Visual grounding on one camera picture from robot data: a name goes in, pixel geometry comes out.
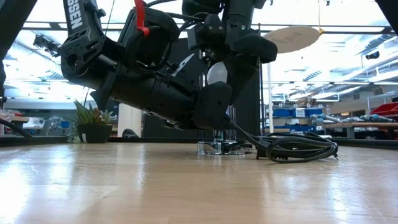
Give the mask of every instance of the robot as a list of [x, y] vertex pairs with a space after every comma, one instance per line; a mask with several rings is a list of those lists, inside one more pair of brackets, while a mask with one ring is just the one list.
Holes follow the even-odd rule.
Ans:
[[[8, 26], [1, 26], [6, 29], [0, 30], [2, 58], [36, 1], [6, 0], [2, 6], [0, 19], [14, 19]], [[275, 44], [251, 29], [254, 9], [262, 9], [266, 0], [183, 0], [182, 15], [151, 8], [169, 1], [173, 0], [135, 0], [120, 38], [114, 42], [101, 28], [100, 18], [105, 12], [98, 9], [95, 0], [63, 0], [68, 25], [68, 38], [61, 46], [64, 77], [95, 89], [91, 95], [99, 109], [112, 98], [161, 117], [178, 129], [233, 128], [275, 162], [308, 162], [336, 156], [337, 144], [327, 139], [314, 135], [259, 138], [244, 132], [226, 116], [228, 106], [257, 73], [258, 63], [276, 59]], [[396, 3], [377, 2], [397, 30], [393, 13], [388, 12]], [[178, 27], [173, 17], [183, 19], [184, 25]], [[179, 64], [169, 62], [172, 44], [188, 27], [192, 27], [187, 31], [188, 47], [205, 52], [205, 56], [189, 55]], [[195, 81], [200, 74], [184, 69], [186, 64], [198, 62], [209, 68], [208, 84], [201, 88]], [[6, 76], [4, 69], [0, 71], [2, 85]], [[280, 147], [286, 142], [295, 146]], [[299, 152], [292, 150], [300, 146], [303, 149]], [[288, 157], [301, 159], [287, 161]]]

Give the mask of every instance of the ceiling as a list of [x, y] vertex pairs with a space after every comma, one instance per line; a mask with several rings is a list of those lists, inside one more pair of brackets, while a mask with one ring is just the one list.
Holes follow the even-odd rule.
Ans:
[[[111, 24], [123, 23], [134, 7], [134, 0], [97, 0], [97, 3], [99, 8], [107, 12], [107, 16], [101, 18], [104, 26], [108, 21]], [[181, 13], [181, 5], [182, 1], [174, 1], [154, 8]], [[35, 22], [65, 22], [62, 1], [38, 0], [27, 21], [30, 26], [35, 25]], [[324, 0], [274, 0], [272, 5], [268, 0], [263, 9], [255, 10], [252, 23], [266, 24], [267, 27], [263, 26], [262, 30], [288, 25], [318, 26], [320, 23], [321, 26], [334, 26], [325, 27], [325, 30], [342, 32], [389, 25], [373, 0], [331, 0], [329, 6]], [[59, 58], [53, 58], [32, 45], [36, 34], [44, 35], [57, 44], [62, 44], [67, 38], [65, 30], [22, 30], [4, 61], [7, 86], [13, 89], [10, 92], [18, 97], [84, 98], [87, 88], [66, 82], [60, 71]], [[116, 41], [119, 32], [108, 31], [106, 35]], [[278, 55], [277, 60], [271, 64], [271, 80], [274, 82], [272, 93], [276, 99], [297, 94], [312, 96], [318, 91], [327, 92], [334, 87], [329, 83], [317, 82], [371, 82], [372, 78], [378, 82], [387, 80], [381, 78], [381, 75], [394, 78], [391, 71], [395, 69], [395, 61], [362, 70], [394, 57], [396, 42], [394, 36], [323, 34], [317, 43], [306, 49]], [[381, 53], [379, 59], [364, 59], [364, 51], [368, 54], [377, 50]], [[263, 66], [263, 71], [263, 80], [267, 81], [267, 65]]]

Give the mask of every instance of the wooden floor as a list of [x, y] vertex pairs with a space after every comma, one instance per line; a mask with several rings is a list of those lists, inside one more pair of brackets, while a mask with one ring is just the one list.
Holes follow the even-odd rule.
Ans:
[[398, 223], [398, 151], [254, 158], [190, 144], [0, 148], [0, 223]]

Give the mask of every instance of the red lever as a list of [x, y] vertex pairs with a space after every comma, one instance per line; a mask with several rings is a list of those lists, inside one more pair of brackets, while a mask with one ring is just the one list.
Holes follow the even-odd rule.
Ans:
[[149, 29], [145, 27], [145, 9], [144, 9], [144, 0], [134, 0], [136, 3], [136, 26], [137, 29], [142, 30], [144, 32], [144, 36], [149, 34]]

